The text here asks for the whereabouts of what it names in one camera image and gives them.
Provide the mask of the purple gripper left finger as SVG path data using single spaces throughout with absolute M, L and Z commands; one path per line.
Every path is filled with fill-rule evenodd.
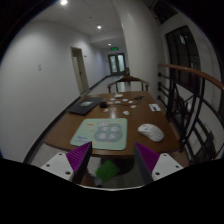
M 68 153 L 57 153 L 42 169 L 75 184 L 80 184 L 92 154 L 92 143 L 88 142 Z

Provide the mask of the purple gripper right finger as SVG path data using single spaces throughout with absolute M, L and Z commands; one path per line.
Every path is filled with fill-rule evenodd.
M 146 146 L 134 144 L 135 161 L 145 184 L 152 183 L 182 169 L 169 154 L 158 154 Z

